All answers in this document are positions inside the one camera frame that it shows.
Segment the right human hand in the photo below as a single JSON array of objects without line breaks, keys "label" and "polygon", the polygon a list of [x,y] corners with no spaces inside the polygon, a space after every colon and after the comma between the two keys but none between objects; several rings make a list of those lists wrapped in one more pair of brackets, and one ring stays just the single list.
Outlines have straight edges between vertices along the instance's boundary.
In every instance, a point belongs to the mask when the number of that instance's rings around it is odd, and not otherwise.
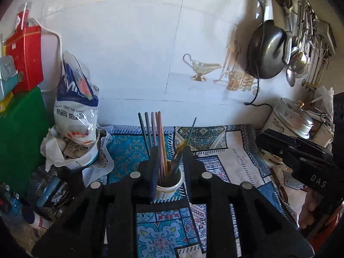
[{"label": "right human hand", "polygon": [[298,218],[298,225],[301,229],[306,229],[306,227],[314,223],[313,211],[317,208],[322,199],[323,197],[319,193],[308,188],[305,201]]}]

